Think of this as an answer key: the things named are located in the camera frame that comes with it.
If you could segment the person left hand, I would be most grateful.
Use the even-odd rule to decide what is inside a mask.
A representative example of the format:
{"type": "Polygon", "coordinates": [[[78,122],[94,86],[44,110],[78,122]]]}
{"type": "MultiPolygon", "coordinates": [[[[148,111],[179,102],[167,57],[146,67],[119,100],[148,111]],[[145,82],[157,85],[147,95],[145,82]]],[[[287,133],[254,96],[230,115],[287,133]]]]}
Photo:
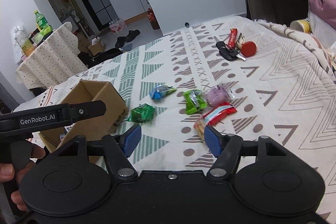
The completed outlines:
{"type": "MultiPolygon", "coordinates": [[[[33,150],[31,153],[32,159],[42,159],[45,157],[45,155],[46,152],[42,147],[33,144],[33,150]]],[[[36,164],[31,159],[29,160],[28,164],[21,170],[15,170],[12,164],[1,163],[1,183],[15,181],[15,185],[17,186],[21,182],[23,176],[27,172],[32,170],[34,166],[36,166],[36,164]]],[[[10,200],[10,204],[14,204],[20,211],[28,211],[19,190],[11,192],[10,200]]]]}

